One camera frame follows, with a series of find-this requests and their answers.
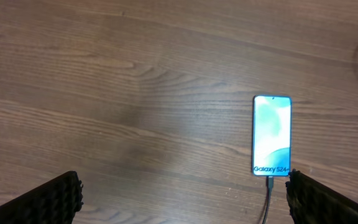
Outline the blue Galaxy smartphone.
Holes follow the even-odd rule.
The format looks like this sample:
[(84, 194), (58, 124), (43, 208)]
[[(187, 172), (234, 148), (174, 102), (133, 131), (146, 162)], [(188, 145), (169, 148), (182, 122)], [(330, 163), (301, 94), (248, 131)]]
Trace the blue Galaxy smartphone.
[(257, 95), (253, 100), (252, 173), (287, 176), (291, 168), (292, 100)]

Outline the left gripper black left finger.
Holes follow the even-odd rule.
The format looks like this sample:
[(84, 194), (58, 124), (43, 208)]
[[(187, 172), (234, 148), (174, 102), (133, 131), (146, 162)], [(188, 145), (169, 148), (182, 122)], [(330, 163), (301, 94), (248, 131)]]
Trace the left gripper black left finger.
[(83, 184), (68, 171), (0, 206), (0, 224), (71, 224), (82, 208)]

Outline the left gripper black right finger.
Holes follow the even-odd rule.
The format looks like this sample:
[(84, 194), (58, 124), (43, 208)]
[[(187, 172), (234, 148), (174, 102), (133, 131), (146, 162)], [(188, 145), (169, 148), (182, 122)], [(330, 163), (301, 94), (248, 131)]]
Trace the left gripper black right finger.
[(358, 203), (298, 170), (285, 183), (295, 224), (358, 224)]

